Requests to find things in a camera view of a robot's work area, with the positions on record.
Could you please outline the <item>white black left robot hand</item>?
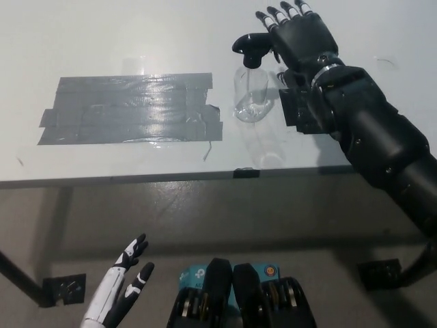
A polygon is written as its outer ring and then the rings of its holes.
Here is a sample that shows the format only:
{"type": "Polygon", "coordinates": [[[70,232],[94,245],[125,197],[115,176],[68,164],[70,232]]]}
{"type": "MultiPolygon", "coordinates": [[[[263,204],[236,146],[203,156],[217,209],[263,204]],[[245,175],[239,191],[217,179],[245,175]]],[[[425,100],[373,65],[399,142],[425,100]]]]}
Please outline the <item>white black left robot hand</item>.
{"type": "Polygon", "coordinates": [[[147,246],[146,234],[143,233],[119,255],[95,291],[81,321],[82,327],[118,327],[135,304],[154,270],[154,263],[146,263],[126,289],[122,288],[125,274],[139,263],[139,256],[147,246]]]}

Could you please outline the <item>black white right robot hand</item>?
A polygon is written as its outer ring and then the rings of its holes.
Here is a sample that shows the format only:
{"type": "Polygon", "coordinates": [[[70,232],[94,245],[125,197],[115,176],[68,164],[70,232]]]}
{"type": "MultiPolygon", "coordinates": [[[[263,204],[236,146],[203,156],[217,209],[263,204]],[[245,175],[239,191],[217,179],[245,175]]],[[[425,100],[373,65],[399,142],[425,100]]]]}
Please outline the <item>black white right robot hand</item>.
{"type": "Polygon", "coordinates": [[[307,84],[323,74],[328,67],[342,66],[333,35],[319,14],[306,1],[280,3],[281,8],[267,7],[255,16],[270,34],[274,51],[293,73],[307,84]]]}

